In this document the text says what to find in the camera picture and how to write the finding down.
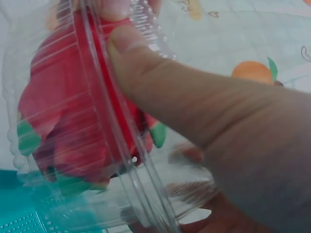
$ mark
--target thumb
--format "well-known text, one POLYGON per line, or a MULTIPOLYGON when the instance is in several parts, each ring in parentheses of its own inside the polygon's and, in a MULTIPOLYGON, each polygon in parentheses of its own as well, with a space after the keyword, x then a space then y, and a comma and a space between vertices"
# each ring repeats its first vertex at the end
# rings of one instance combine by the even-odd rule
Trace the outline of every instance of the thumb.
POLYGON ((162 58, 130 26, 112 33, 108 53, 124 94, 201 148, 231 123, 270 105, 269 98, 276 95, 265 85, 162 58))

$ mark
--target hand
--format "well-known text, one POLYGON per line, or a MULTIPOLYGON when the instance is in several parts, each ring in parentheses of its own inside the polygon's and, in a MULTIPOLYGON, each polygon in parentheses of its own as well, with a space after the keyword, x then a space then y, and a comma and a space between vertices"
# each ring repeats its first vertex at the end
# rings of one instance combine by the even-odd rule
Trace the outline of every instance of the hand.
POLYGON ((164 59, 129 26, 112 33, 108 53, 124 94, 195 144, 222 191, 191 232, 310 232, 310 95, 164 59))
MULTIPOLYGON (((209 209, 212 214, 195 223, 181 225, 183 233, 272 233, 272 230, 251 220, 242 211, 227 201, 219 194, 209 201, 204 209, 209 209)), ((139 223, 129 225, 134 233, 155 233, 153 229, 142 227, 139 223)))

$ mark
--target clear plastic container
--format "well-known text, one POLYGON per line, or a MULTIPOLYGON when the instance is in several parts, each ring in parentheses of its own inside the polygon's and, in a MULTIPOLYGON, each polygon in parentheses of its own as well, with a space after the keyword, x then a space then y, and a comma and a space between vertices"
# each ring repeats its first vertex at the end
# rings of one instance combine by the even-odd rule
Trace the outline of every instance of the clear plastic container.
POLYGON ((15 24, 2 86, 18 177, 37 209, 71 232, 137 221, 179 232, 178 220, 217 189, 205 168, 178 156, 183 137, 124 98, 105 41, 131 24, 152 50, 175 55, 146 1, 133 0, 120 22, 101 18, 98 2, 52 2, 15 24))

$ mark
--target teal plastic tray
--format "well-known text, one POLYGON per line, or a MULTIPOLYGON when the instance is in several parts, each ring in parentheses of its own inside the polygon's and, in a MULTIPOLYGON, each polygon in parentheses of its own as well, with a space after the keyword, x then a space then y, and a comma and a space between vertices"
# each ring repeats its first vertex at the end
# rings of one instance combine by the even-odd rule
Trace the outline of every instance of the teal plastic tray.
POLYGON ((31 193, 16 172, 0 171, 0 233, 69 233, 36 210, 31 193))

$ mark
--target finger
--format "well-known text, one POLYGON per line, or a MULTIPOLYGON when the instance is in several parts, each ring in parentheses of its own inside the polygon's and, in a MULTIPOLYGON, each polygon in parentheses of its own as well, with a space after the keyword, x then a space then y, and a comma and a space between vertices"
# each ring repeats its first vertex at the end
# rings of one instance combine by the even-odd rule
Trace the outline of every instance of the finger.
POLYGON ((97 0, 94 1, 102 18, 108 21, 119 21, 131 13, 131 0, 97 0))
POLYGON ((223 196, 222 193, 218 193, 213 198, 211 198, 208 202, 206 202, 203 208, 213 211, 219 208, 219 206, 223 206, 226 203, 227 203, 227 199, 223 196))
POLYGON ((128 225, 133 233, 156 233, 153 228, 145 228, 139 222, 128 225))
POLYGON ((174 164, 183 159, 187 159, 191 163, 201 164, 203 151, 192 143, 177 145, 169 156, 169 163, 174 164))
POLYGON ((199 233, 228 233, 233 226, 223 221, 212 222, 203 228, 199 233))
POLYGON ((288 203, 311 187, 310 95, 162 58, 129 26, 117 28, 107 45, 123 93, 204 150, 205 166, 231 202, 266 225, 289 218, 288 203), (297 180, 301 192, 293 193, 297 180))
POLYGON ((45 27, 49 31, 53 31, 57 25, 58 25, 58 19, 57 19, 57 9, 58 8, 58 3, 56 3, 53 7, 48 12, 48 16, 45 21, 45 27))
POLYGON ((171 183, 166 186, 168 196, 191 205, 204 206, 214 198, 218 188, 213 180, 202 182, 171 183))
POLYGON ((210 218, 205 218, 189 224, 181 224, 180 229, 183 233, 198 233, 210 224, 210 218))
POLYGON ((152 8, 154 14, 156 16, 159 16, 160 10, 161 10, 161 5, 162 5, 162 0, 148 0, 148 3, 150 7, 152 8))

